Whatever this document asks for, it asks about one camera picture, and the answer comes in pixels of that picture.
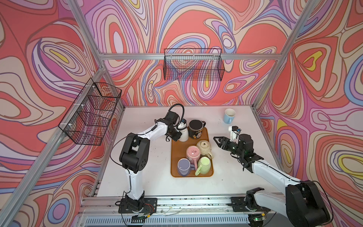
white table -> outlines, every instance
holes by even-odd
[[[236,117],[230,125],[223,122],[226,108],[233,108],[236,111]],[[154,124],[154,119],[163,118],[168,109],[168,107],[126,108],[115,141],[117,142],[130,132],[140,133],[146,130]],[[180,116],[182,114],[180,107],[174,107],[173,111]],[[174,178],[170,173],[171,142],[166,142],[165,136],[162,136],[151,141],[148,163],[142,170],[145,196],[242,194],[256,187],[263,187],[269,192],[279,192],[260,176],[246,169],[242,172],[242,165],[232,158],[228,151],[219,148],[213,140],[214,136],[229,138],[228,126],[236,125],[241,128],[241,134],[251,135],[254,141],[254,152],[277,168],[249,106],[190,106],[185,107],[184,118],[187,122],[192,119],[206,122],[214,155],[214,174],[211,177]],[[123,144],[124,140],[119,142],[111,153],[115,161],[119,160]],[[125,170],[109,159],[97,196],[122,196],[124,190],[127,191]]]

black mug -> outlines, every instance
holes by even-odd
[[[188,133],[192,139],[199,139],[202,136],[203,128],[205,127],[205,121],[198,119],[191,120],[189,122]]]

pink mug handle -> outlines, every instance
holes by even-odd
[[[195,166],[195,171],[197,171],[197,168],[198,168],[197,159],[194,159],[194,166]]]

pink mug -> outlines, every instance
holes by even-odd
[[[200,151],[197,146],[190,146],[187,148],[187,159],[194,166],[198,166],[198,160],[200,158]]]

wooden tray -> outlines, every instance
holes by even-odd
[[[188,138],[187,141],[174,141],[171,142],[171,175],[173,177],[182,177],[178,173],[178,161],[182,158],[187,157],[187,148],[192,145],[196,145],[200,140],[207,140],[209,141],[208,137],[208,130],[204,127],[202,131],[202,136],[199,139],[191,139]],[[214,173],[213,171],[213,162],[211,160],[211,169],[207,174],[199,174],[198,176],[194,175],[195,170],[190,171],[188,176],[185,177],[210,177]]]

